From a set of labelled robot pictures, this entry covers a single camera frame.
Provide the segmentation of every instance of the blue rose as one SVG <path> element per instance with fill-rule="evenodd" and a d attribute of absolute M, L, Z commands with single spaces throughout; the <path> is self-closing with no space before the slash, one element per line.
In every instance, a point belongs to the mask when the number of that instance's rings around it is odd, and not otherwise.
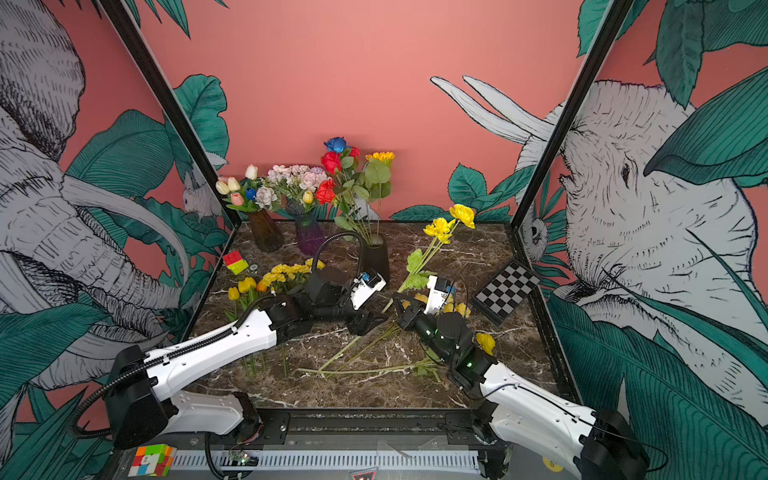
<path fill-rule="evenodd" d="M 328 151 L 340 154 L 346 148 L 346 140 L 344 137 L 331 138 L 326 142 L 326 148 Z"/>

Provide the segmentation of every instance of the marble table surface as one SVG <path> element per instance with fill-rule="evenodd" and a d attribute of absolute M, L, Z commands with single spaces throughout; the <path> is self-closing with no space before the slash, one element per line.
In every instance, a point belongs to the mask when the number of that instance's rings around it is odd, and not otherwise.
<path fill-rule="evenodd" d="M 244 223 L 231 250 L 239 250 L 250 264 L 258 265 L 257 280 L 278 263 L 304 262 L 306 256 L 296 247 L 293 223 L 278 222 L 285 236 L 285 245 L 276 252 L 263 253 L 253 244 L 253 234 Z M 322 222 L 326 234 L 340 231 L 332 222 Z M 418 247 L 429 245 L 430 237 L 420 223 L 384 223 L 380 233 L 386 237 L 389 248 L 391 283 L 366 303 L 366 308 L 381 310 L 406 278 L 406 258 Z M 478 224 L 476 230 L 456 230 L 454 241 L 443 247 L 427 268 L 456 281 L 459 302 L 467 301 L 467 294 L 476 293 L 494 273 L 511 259 L 511 249 L 504 225 Z M 354 242 L 337 241 L 328 246 L 321 260 L 353 274 L 357 263 Z M 248 272 L 234 276 L 220 266 L 213 286 L 205 299 L 191 335 L 199 336 L 227 323 L 224 310 L 231 310 L 227 289 L 237 286 Z M 394 319 L 393 308 L 389 311 Z M 473 311 L 467 324 L 478 331 L 495 337 L 496 355 L 507 367 L 541 387 L 556 392 L 550 362 L 532 317 L 528 301 L 524 301 L 498 327 L 481 313 Z M 338 369 L 365 348 L 383 332 L 389 321 L 376 327 L 369 335 L 327 369 Z M 375 408 L 456 408 L 468 406 L 470 401 L 445 378 L 445 368 L 439 367 L 439 381 L 433 374 L 416 375 L 415 369 L 386 373 L 350 373 L 322 378 L 314 373 L 296 371 L 297 368 L 318 369 L 326 360 L 346 346 L 354 336 L 347 333 L 341 323 L 316 323 L 312 331 L 291 339 L 246 359 L 240 359 L 198 379 L 186 389 L 191 392 L 224 395 L 233 391 L 249 394 L 257 406 L 316 407 L 375 407 Z M 425 350 L 415 334 L 400 331 L 378 342 L 344 370 L 371 370 L 388 366 L 403 366 L 425 358 Z"/>

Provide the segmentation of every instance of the pink tulip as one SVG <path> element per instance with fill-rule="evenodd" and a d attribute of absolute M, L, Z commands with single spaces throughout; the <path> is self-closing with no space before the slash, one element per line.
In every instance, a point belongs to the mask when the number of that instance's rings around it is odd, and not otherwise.
<path fill-rule="evenodd" d="M 245 203 L 245 200 L 243 199 L 243 196 L 240 194 L 232 194 L 232 204 L 240 207 Z"/>

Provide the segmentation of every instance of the black frame pole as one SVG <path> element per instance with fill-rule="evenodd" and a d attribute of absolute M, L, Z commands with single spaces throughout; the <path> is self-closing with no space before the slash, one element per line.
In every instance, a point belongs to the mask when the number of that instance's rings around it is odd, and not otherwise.
<path fill-rule="evenodd" d="M 528 209 L 531 208 L 536 193 L 541 188 L 541 184 L 544 183 L 544 178 L 547 176 L 547 172 L 552 166 L 552 162 L 560 153 L 560 146 L 565 140 L 565 135 L 573 124 L 576 114 L 581 108 L 581 104 L 584 103 L 584 99 L 589 93 L 589 89 L 594 82 L 595 77 L 598 76 L 600 67 L 603 65 L 603 60 L 608 55 L 608 51 L 611 50 L 611 46 L 614 43 L 614 39 L 619 32 L 619 28 L 624 23 L 624 19 L 627 17 L 633 0 L 613 0 L 611 6 L 608 8 L 608 12 L 605 16 L 605 20 L 602 23 L 600 31 L 595 36 L 594 43 L 587 53 L 587 59 L 584 60 L 584 65 L 579 71 L 579 75 L 576 78 L 574 87 L 571 90 L 571 94 L 565 102 L 563 107 L 563 113 L 560 115 L 557 124 L 554 126 L 552 136 L 549 137 L 549 142 L 544 149 L 544 153 L 541 154 L 541 159 L 534 170 L 531 177 L 531 183 L 528 184 L 528 188 L 525 190 L 520 204 L 518 205 L 515 216 L 512 218 L 512 229 L 518 230 L 523 224 L 523 219 Z"/>
<path fill-rule="evenodd" d="M 203 172 L 212 193 L 216 195 L 219 203 L 221 203 L 221 209 L 230 219 L 234 228 L 237 229 L 241 223 L 240 216 L 233 210 L 226 208 L 227 204 L 221 200 L 221 197 L 217 193 L 216 181 L 218 175 L 213 167 L 210 166 L 208 156 L 205 154 L 203 146 L 200 145 L 197 135 L 194 133 L 186 114 L 181 110 L 178 102 L 176 102 L 176 97 L 174 96 L 173 91 L 165 81 L 163 73 L 155 63 L 154 57 L 147 48 L 147 45 L 144 43 L 144 38 L 136 29 L 133 19 L 123 7 L 121 0 L 100 0 L 100 2 L 101 7 L 112 22 L 114 29 L 118 32 L 118 35 L 120 35 L 125 48 L 131 54 L 131 57 L 133 57 L 139 70 L 141 70 L 144 79 L 152 89 L 157 101 L 160 102 L 169 122 L 176 129 L 181 141 L 184 142 L 184 146 L 192 156 L 194 163 L 197 164 L 197 167 Z"/>

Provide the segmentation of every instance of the white tulip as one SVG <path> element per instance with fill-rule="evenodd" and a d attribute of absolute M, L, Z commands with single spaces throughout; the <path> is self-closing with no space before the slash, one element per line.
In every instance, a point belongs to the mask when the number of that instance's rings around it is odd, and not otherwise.
<path fill-rule="evenodd" d="M 256 168 L 253 164 L 248 165 L 248 168 L 245 169 L 245 178 L 248 178 L 250 180 L 256 180 L 256 177 L 259 174 L 259 169 Z"/>
<path fill-rule="evenodd" d="M 228 195 L 230 192 L 230 188 L 221 180 L 216 182 L 216 190 L 218 190 L 222 195 Z"/>
<path fill-rule="evenodd" d="M 235 177 L 229 177 L 227 179 L 227 186 L 230 188 L 230 191 L 236 192 L 240 189 L 240 182 Z"/>

